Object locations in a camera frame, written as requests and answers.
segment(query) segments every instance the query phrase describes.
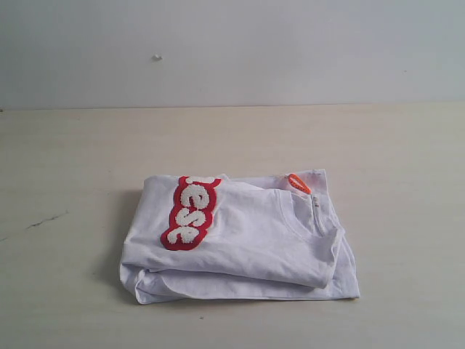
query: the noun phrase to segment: wooden table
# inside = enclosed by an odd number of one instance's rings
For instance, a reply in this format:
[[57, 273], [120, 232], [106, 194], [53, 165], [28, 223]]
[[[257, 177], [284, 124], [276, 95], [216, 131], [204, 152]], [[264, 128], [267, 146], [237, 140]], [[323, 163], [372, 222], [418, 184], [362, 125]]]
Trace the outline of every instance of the wooden table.
[[[465, 348], [465, 103], [0, 113], [0, 348]], [[154, 174], [325, 168], [355, 301], [137, 305]]]

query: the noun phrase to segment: white wall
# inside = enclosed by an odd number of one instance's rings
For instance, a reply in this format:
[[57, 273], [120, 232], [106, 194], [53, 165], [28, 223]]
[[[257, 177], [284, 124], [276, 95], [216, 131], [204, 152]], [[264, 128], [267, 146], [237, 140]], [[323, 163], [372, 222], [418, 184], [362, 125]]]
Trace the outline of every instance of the white wall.
[[463, 0], [2, 0], [0, 107], [464, 99], [464, 15]]

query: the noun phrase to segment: light wood surface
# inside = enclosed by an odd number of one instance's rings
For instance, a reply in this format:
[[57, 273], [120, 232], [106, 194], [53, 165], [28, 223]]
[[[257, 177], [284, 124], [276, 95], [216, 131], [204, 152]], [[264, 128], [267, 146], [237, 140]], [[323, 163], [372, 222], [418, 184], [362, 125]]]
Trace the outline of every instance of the light wood surface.
[[[0, 113], [0, 348], [464, 348], [465, 103]], [[356, 301], [137, 305], [142, 181], [325, 168]]]

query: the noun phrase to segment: folded t-shirt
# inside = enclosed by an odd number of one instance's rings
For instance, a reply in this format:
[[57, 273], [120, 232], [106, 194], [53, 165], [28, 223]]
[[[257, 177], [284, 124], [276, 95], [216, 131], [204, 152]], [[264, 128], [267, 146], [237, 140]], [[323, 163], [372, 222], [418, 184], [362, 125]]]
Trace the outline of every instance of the folded t-shirt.
[[124, 246], [123, 284], [141, 303], [358, 297], [325, 172], [299, 175], [312, 195], [284, 176], [149, 178]]

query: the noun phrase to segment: orange tag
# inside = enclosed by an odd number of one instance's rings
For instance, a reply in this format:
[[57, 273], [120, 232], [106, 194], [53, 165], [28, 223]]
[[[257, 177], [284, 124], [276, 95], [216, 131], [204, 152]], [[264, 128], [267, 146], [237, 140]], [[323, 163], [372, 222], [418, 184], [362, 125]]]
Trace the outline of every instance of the orange tag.
[[295, 189], [299, 189], [300, 191], [303, 191], [306, 194], [311, 194], [312, 193], [310, 188], [308, 188], [308, 185], [306, 185], [305, 182], [303, 180], [301, 180], [300, 177], [297, 174], [291, 173], [288, 176], [288, 182]]

